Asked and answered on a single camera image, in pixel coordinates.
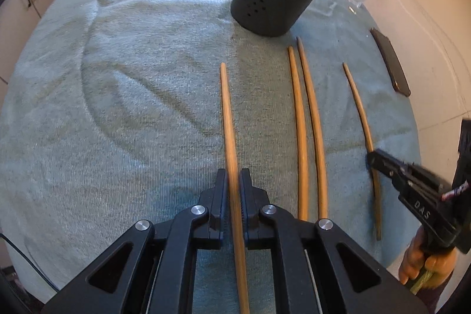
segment triangular cutout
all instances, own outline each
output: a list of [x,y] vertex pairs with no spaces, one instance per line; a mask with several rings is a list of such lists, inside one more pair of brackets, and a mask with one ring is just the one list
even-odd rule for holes
[[131,250],[132,243],[124,244],[103,266],[93,273],[89,278],[89,284],[107,293],[114,293]]
[[349,247],[343,243],[336,246],[343,266],[352,284],[353,291],[361,293],[381,283],[381,278],[365,264]]

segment wooden rod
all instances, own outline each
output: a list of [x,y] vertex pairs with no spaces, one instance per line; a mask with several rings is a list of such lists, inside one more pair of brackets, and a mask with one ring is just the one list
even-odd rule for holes
[[314,150],[316,153],[317,168],[317,219],[329,217],[329,198],[327,193],[327,167],[326,154],[324,153],[324,141],[322,139],[322,125],[317,105],[316,92],[312,83],[311,72],[308,60],[304,52],[301,38],[298,37],[298,51],[301,58],[302,72],[304,73],[304,83],[308,94],[309,111],[311,113],[312,132],[314,134]]
[[306,118],[302,105],[301,84],[299,81],[296,58],[292,46],[288,47],[291,78],[293,80],[294,110],[296,113],[296,132],[298,140],[298,219],[307,221],[309,210],[309,167]]
[[[347,75],[347,79],[350,84],[350,88],[352,90],[353,99],[355,100],[356,109],[358,109],[358,113],[360,115],[361,125],[363,126],[363,133],[364,133],[364,140],[366,143],[366,150],[368,152],[373,152],[373,139],[371,137],[370,127],[368,125],[368,120],[366,118],[366,113],[364,111],[363,103],[360,99],[360,94],[358,89],[356,88],[355,81],[353,80],[353,76],[350,72],[350,69],[347,63],[343,63],[343,70],[345,71],[345,75]],[[376,240],[381,239],[381,186],[380,186],[380,178],[378,175],[378,171],[376,169],[371,169],[371,176],[373,178],[373,192],[374,192],[374,218],[376,222]]]
[[241,314],[249,314],[246,247],[242,232],[242,211],[239,195],[239,165],[237,164],[236,134],[232,121],[231,95],[225,63],[221,63],[222,116],[224,122],[225,162],[229,181],[232,237],[234,240],[235,273]]

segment metal screw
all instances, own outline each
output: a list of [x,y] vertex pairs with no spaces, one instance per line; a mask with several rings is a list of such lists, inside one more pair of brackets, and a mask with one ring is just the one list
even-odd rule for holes
[[322,220],[319,220],[319,226],[321,229],[331,230],[334,227],[334,223],[328,218],[323,218]]
[[148,220],[140,220],[136,222],[136,225],[134,225],[136,229],[140,232],[143,232],[147,229],[149,229],[150,222]]
[[203,205],[195,205],[191,208],[191,213],[194,215],[202,215],[206,211],[206,208]]
[[275,205],[265,205],[262,208],[262,212],[265,213],[266,215],[273,215],[276,213],[276,206]]

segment wooden stick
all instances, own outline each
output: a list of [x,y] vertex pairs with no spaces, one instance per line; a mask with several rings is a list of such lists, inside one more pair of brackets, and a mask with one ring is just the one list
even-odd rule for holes
[[307,221],[309,209],[309,168],[306,118],[302,105],[301,85],[296,66],[296,58],[294,57],[292,46],[288,47],[288,56],[290,57],[291,78],[293,79],[294,110],[296,113],[296,132],[298,139],[298,219]]
[[239,166],[237,164],[236,134],[232,122],[231,95],[225,63],[221,63],[222,116],[224,121],[225,162],[229,180],[232,237],[234,240],[235,273],[241,314],[249,314],[246,248],[242,232],[242,211],[239,197]]
[[[350,88],[352,89],[353,99],[355,100],[356,109],[358,109],[358,113],[360,115],[361,125],[363,126],[363,133],[364,133],[364,140],[366,143],[366,150],[368,152],[373,152],[373,139],[371,137],[370,127],[368,126],[368,120],[366,119],[366,113],[363,108],[363,103],[360,99],[360,94],[358,89],[356,88],[355,81],[353,80],[353,76],[350,72],[350,69],[347,63],[343,63],[343,70],[345,71],[345,75],[347,75],[347,79],[350,83]],[[371,169],[371,176],[373,177],[373,191],[374,191],[374,218],[376,222],[376,240],[381,239],[381,186],[380,186],[380,179],[378,176],[378,171],[376,169]]]
[[322,125],[317,106],[316,92],[312,83],[311,72],[309,71],[308,60],[304,52],[301,38],[298,37],[298,51],[301,58],[302,72],[304,73],[304,83],[308,94],[309,110],[311,113],[312,132],[314,134],[314,150],[316,152],[317,168],[317,219],[329,217],[329,199],[327,194],[327,168],[326,155],[324,153],[324,141],[322,140]]

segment light blue cloth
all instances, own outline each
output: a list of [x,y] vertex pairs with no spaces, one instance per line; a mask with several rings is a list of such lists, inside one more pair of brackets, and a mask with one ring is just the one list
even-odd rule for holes
[[[196,203],[225,166],[219,66],[228,65],[239,165],[272,203],[297,211],[297,143],[286,48],[300,36],[316,87],[329,216],[383,265],[418,223],[382,179],[383,240],[349,64],[375,144],[419,161],[410,102],[394,92],[369,14],[314,0],[280,38],[231,17],[231,0],[55,0],[26,45],[0,119],[0,219],[7,236],[63,287],[139,219],[161,222]],[[317,216],[309,110],[310,220]],[[230,233],[199,253],[194,313],[237,313]],[[53,292],[14,252],[25,287]],[[253,313],[274,312],[266,251],[247,252]]]

